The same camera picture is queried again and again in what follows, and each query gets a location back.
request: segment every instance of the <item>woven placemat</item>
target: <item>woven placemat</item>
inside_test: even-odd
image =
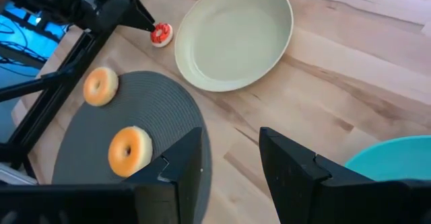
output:
[[[112,184],[123,178],[108,162],[112,138],[126,126],[144,129],[153,141],[153,159],[191,129],[203,128],[202,169],[195,223],[205,214],[211,184],[211,153],[203,117],[190,94],[159,73],[138,71],[119,77],[119,90],[103,107],[84,103],[61,143],[53,184]]]

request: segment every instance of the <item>donut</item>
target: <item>donut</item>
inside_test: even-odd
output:
[[[84,82],[84,99],[92,106],[106,105],[113,99],[118,87],[117,74],[107,67],[98,67]]]
[[[167,23],[159,23],[156,29],[151,33],[151,42],[155,47],[164,47],[174,37],[174,29]]]
[[[150,136],[137,126],[129,126],[112,139],[108,151],[109,166],[116,175],[128,178],[148,165],[152,155]]]

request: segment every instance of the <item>wooden table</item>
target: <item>wooden table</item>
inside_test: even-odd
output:
[[[142,2],[156,20],[177,30],[196,0]],[[89,69],[156,71],[194,97],[213,155],[204,223],[278,222],[257,147],[260,126],[337,163],[379,141],[431,134],[431,0],[290,2],[295,26],[285,55],[244,89],[217,94],[194,88],[176,67],[173,43],[154,48],[148,32],[121,26]],[[59,66],[80,33],[73,28],[64,37],[41,74]],[[84,101],[81,89],[82,80],[30,154],[42,183],[51,181],[63,134]],[[36,97],[20,100],[15,123]]]

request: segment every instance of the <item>cable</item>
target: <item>cable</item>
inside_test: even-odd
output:
[[[16,50],[20,50],[22,52],[25,52],[26,54],[30,55],[31,57],[33,57],[35,59],[39,59],[41,61],[48,60],[46,57],[40,56],[37,52],[33,51],[32,49],[25,47],[25,46],[22,46],[21,44],[18,44],[16,42],[0,41],[0,44],[2,44],[4,46],[11,47],[11,48],[15,48]]]
[[[36,75],[27,75],[27,74],[23,74],[23,73],[18,73],[18,72],[14,71],[14,70],[11,70],[11,69],[8,69],[8,68],[2,67],[2,66],[0,66],[0,68],[5,69],[6,71],[9,71],[11,73],[15,73],[15,74],[18,74],[18,75],[21,75],[21,76],[25,76],[25,77],[35,77],[36,76]]]
[[[8,25],[6,25],[4,23],[0,23],[0,25],[4,26],[6,28],[9,28],[11,30],[10,32],[8,32],[8,31],[0,31],[0,33],[3,33],[3,34],[14,34],[15,33],[15,31],[12,29],[12,27],[10,27],[10,26],[8,26]]]
[[[18,30],[21,32],[22,37],[24,38],[24,41],[26,42],[25,48],[28,47],[28,41],[26,35],[22,32],[21,27],[17,25],[14,21],[11,20],[11,22],[18,28]]]

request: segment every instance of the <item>teal bowl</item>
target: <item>teal bowl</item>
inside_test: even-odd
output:
[[[372,180],[431,180],[431,136],[402,137],[369,147],[346,168]]]

